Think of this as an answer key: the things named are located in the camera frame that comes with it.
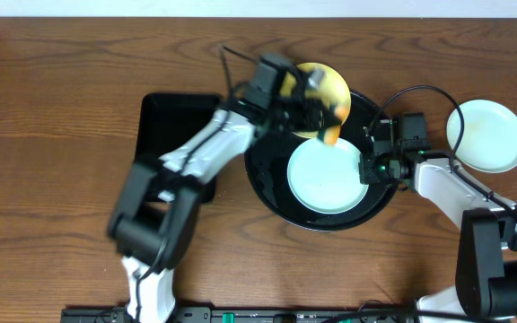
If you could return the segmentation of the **yellow plate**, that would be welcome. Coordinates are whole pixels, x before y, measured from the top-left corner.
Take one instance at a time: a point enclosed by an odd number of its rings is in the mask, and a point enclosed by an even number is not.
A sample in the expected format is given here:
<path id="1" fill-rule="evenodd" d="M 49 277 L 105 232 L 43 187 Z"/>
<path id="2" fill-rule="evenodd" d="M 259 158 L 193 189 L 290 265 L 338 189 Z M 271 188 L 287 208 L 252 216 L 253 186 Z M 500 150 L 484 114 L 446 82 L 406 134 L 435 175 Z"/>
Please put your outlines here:
<path id="1" fill-rule="evenodd" d="M 321 81 L 313 89 L 306 90 L 307 98 L 321 99 L 323 105 L 341 120 L 341 125 L 315 132 L 294 132 L 302 138 L 318 138 L 325 144 L 335 144 L 341 127 L 346 122 L 351 108 L 350 90 L 345 79 L 336 70 L 321 63 L 302 63 L 297 68 L 305 73 L 321 71 Z"/>

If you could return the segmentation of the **green yellow sponge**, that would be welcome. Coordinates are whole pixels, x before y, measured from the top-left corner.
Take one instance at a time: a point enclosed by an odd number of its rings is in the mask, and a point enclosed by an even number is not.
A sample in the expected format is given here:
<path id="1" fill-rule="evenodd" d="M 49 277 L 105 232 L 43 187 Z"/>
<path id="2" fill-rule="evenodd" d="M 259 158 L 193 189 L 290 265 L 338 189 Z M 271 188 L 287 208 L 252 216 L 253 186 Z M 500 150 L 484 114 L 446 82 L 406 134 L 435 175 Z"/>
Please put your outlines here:
<path id="1" fill-rule="evenodd" d="M 328 145 L 334 145 L 340 135 L 342 125 L 346 122 L 350 112 L 347 104 L 333 104 L 329 106 L 330 121 L 319 132 L 319 139 Z"/>

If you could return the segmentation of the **light green plate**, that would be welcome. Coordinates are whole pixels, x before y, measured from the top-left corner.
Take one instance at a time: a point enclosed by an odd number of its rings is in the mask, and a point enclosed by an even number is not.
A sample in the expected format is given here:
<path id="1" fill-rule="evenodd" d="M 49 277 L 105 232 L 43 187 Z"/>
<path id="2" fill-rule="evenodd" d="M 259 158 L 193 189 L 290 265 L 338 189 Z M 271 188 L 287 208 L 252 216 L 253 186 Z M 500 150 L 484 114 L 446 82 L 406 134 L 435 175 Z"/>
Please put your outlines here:
<path id="1" fill-rule="evenodd" d="M 340 214 L 361 203 L 369 186 L 360 180 L 361 152 L 347 140 L 327 145 L 316 138 L 300 144 L 287 165 L 294 197 L 320 214 Z"/>
<path id="2" fill-rule="evenodd" d="M 500 173 L 517 166 L 517 116 L 491 100 L 469 100 L 460 105 L 464 132 L 456 152 L 471 169 Z"/>

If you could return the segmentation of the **light green plate front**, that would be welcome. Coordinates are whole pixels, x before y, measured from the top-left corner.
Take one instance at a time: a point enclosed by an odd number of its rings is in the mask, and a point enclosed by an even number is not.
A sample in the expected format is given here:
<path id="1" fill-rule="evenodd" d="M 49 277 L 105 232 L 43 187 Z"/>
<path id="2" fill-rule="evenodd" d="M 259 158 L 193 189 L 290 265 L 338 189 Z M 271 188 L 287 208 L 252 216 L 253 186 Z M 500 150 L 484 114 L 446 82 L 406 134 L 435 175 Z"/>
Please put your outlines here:
<path id="1" fill-rule="evenodd" d="M 456 152 L 471 169 L 500 173 L 517 166 L 517 116 L 491 100 L 469 100 L 460 105 L 464 132 Z"/>

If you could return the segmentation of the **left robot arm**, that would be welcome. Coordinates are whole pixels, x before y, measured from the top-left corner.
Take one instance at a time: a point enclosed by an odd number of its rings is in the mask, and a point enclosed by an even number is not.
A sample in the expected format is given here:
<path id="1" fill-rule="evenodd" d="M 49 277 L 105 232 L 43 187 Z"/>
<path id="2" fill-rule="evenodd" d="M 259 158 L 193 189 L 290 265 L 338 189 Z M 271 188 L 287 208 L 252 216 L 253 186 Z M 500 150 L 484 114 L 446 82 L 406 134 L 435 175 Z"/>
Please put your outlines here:
<path id="1" fill-rule="evenodd" d="M 122 254 L 134 322 L 165 322 L 176 306 L 174 269 L 194 234 L 205 185 L 273 128 L 322 132 L 340 121 L 320 97 L 328 74 L 284 67 L 229 90 L 210 121 L 179 148 L 137 157 L 107 226 Z"/>

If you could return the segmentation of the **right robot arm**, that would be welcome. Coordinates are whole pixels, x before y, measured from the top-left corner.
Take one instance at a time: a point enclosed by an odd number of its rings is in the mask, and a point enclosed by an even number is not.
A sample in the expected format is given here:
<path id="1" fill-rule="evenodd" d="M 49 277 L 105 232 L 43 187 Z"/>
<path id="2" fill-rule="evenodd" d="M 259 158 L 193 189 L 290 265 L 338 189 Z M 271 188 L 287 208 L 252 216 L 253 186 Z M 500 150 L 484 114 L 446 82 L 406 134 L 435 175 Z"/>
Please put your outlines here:
<path id="1" fill-rule="evenodd" d="M 517 317 L 517 204 L 497 195 L 443 153 L 365 153 L 364 184 L 406 184 L 460 230 L 452 287 L 419 299 L 422 322 Z"/>

